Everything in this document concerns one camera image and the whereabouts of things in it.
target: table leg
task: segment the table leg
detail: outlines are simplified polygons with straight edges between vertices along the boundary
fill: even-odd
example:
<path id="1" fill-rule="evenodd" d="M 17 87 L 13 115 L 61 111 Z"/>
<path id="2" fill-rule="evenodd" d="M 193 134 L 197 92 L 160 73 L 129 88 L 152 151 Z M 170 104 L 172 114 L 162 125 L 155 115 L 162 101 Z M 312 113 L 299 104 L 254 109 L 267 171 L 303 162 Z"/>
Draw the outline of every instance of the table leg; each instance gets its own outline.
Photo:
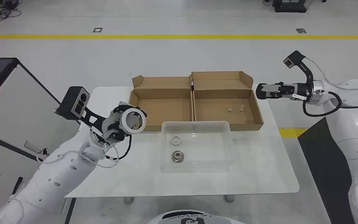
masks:
<path id="1" fill-rule="evenodd" d="M 134 201 L 134 197 L 124 197 L 123 198 L 123 202 L 125 204 L 132 204 L 133 201 Z"/>
<path id="2" fill-rule="evenodd" d="M 233 203 L 235 201 L 235 197 L 233 194 L 226 194 L 226 195 L 224 195 L 224 200 L 227 203 Z"/>

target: transparent plastic container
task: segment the transparent plastic container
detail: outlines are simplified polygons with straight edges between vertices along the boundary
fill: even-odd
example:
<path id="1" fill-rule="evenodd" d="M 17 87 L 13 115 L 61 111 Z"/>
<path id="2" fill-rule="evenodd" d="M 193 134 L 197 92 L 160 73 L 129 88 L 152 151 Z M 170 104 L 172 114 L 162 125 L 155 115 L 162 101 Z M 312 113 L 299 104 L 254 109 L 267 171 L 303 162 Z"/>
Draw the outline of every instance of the transparent plastic container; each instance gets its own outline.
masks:
<path id="1" fill-rule="evenodd" d="M 226 121 L 164 122 L 162 125 L 162 172 L 228 172 L 233 161 L 230 126 Z M 184 159 L 175 163 L 175 151 Z"/>

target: cardboard box lid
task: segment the cardboard box lid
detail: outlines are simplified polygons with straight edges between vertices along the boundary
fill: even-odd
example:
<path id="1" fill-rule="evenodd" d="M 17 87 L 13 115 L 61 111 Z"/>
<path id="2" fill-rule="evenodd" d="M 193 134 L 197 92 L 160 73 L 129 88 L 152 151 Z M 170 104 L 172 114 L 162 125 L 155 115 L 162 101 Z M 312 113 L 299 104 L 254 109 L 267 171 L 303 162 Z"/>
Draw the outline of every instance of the cardboard box lid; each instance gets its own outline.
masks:
<path id="1" fill-rule="evenodd" d="M 194 90 L 251 90 L 253 78 L 244 72 L 192 72 Z"/>
<path id="2" fill-rule="evenodd" d="M 191 76 L 189 77 L 143 77 L 136 76 L 132 78 L 134 89 L 140 88 L 176 88 L 190 89 Z"/>

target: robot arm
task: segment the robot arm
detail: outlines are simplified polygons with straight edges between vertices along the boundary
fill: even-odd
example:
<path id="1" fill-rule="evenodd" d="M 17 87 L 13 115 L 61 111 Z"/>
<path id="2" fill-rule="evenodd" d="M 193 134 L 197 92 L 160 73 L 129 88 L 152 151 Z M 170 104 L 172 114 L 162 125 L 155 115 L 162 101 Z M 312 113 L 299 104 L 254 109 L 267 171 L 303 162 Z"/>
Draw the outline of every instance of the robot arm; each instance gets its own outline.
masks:
<path id="1" fill-rule="evenodd" d="M 288 68 L 298 66 L 306 75 L 306 83 L 286 85 L 283 82 L 274 85 L 261 83 L 257 86 L 259 99 L 289 98 L 303 102 L 303 112 L 307 116 L 326 116 L 329 131 L 346 157 L 352 176 L 352 185 L 348 192 L 353 218 L 358 223 L 358 80 L 349 80 L 337 86 L 324 75 L 323 80 L 314 80 L 312 72 L 302 62 L 306 58 L 298 51 L 289 55 L 284 63 Z M 310 114 L 306 104 L 323 105 L 324 114 Z"/>
<path id="2" fill-rule="evenodd" d="M 120 102 L 108 118 L 103 118 L 87 107 L 90 95 L 83 87 L 70 87 L 56 113 L 68 120 L 81 120 L 88 127 L 63 143 L 44 161 L 32 179 L 0 210 L 0 224 L 39 223 L 44 214 L 75 189 L 95 169 L 99 160 L 109 158 L 115 166 L 124 158 L 131 144 L 131 135 L 145 127 L 144 111 Z M 129 137 L 126 153 L 119 157 L 115 143 Z M 114 147 L 117 158 L 106 155 Z"/>

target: cardboard box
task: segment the cardboard box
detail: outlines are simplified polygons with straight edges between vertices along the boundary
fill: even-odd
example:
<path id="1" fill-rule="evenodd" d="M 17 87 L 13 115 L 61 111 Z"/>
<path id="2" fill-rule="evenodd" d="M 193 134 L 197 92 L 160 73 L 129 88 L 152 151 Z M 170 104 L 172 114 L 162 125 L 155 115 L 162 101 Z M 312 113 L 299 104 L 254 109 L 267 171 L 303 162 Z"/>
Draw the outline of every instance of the cardboard box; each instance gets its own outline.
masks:
<path id="1" fill-rule="evenodd" d="M 195 121 L 226 120 L 231 130 L 262 127 L 260 109 L 251 89 L 252 77 L 244 72 L 192 72 L 191 76 Z"/>
<path id="2" fill-rule="evenodd" d="M 145 131 L 162 130 L 162 123 L 194 121 L 191 77 L 143 77 L 132 79 L 129 104 L 147 113 Z"/>

